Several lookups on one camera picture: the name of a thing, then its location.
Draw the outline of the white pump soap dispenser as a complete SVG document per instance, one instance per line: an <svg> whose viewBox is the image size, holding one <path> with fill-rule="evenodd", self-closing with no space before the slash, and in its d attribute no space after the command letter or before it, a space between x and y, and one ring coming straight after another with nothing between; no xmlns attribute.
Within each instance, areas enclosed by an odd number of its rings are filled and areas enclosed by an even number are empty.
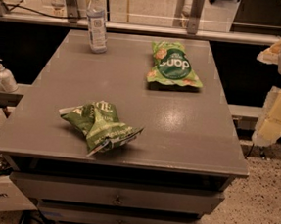
<svg viewBox="0 0 281 224"><path fill-rule="evenodd" d="M7 93L14 92L18 89L16 79L12 73L2 65L3 60L0 59L0 83Z"/></svg>

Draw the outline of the grey drawer cabinet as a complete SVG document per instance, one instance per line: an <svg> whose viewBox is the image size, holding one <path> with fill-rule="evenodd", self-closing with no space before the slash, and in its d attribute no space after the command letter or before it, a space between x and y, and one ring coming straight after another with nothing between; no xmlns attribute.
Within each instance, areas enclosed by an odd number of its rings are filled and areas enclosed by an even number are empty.
<svg viewBox="0 0 281 224"><path fill-rule="evenodd" d="M152 39L112 34L93 54L71 31L0 129L11 179L54 224L201 224L248 172L206 41L186 40L196 92L149 85ZM59 111L98 102L137 127L96 155Z"/></svg>

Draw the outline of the upper drawer knob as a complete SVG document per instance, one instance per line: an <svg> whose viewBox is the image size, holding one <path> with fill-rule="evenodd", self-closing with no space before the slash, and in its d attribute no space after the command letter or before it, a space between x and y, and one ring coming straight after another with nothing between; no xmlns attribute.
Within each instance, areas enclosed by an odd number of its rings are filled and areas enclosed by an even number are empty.
<svg viewBox="0 0 281 224"><path fill-rule="evenodd" d="M121 206L121 205L122 205L120 196L117 196L117 197L113 200L113 204L114 204L115 206Z"/></svg>

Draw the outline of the metal window railing frame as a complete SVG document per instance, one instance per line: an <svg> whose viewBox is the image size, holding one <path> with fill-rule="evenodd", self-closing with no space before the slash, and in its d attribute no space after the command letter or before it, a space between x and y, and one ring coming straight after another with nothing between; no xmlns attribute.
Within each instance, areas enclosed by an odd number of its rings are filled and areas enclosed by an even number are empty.
<svg viewBox="0 0 281 224"><path fill-rule="evenodd" d="M281 0L101 0L110 32L271 45ZM85 28L88 0L0 0L0 21Z"/></svg>

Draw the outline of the blue plastic water bottle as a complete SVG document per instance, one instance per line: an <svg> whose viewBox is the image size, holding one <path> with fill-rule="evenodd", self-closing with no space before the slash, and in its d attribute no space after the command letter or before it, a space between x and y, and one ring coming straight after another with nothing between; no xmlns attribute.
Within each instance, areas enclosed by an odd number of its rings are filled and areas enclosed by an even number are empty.
<svg viewBox="0 0 281 224"><path fill-rule="evenodd" d="M105 8L100 0L89 0L86 9L89 46L93 53L105 53L107 51L107 29Z"/></svg>

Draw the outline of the green round-logo chip bag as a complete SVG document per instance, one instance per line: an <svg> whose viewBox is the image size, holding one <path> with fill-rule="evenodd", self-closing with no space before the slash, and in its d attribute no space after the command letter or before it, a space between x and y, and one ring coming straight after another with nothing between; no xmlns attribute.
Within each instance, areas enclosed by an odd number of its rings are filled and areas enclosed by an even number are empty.
<svg viewBox="0 0 281 224"><path fill-rule="evenodd" d="M194 87L201 89L202 81L193 71L183 44L174 42L152 42L154 66L147 74L148 82L164 86Z"/></svg>

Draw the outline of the crumpled green snack bag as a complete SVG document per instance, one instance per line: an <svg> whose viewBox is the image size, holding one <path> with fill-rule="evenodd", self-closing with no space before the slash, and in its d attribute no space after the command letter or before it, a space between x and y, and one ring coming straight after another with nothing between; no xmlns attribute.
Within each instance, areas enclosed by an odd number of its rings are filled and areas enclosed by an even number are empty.
<svg viewBox="0 0 281 224"><path fill-rule="evenodd" d="M143 131L121 122L116 106L106 101L60 109L59 114L84 135L87 157L123 146Z"/></svg>

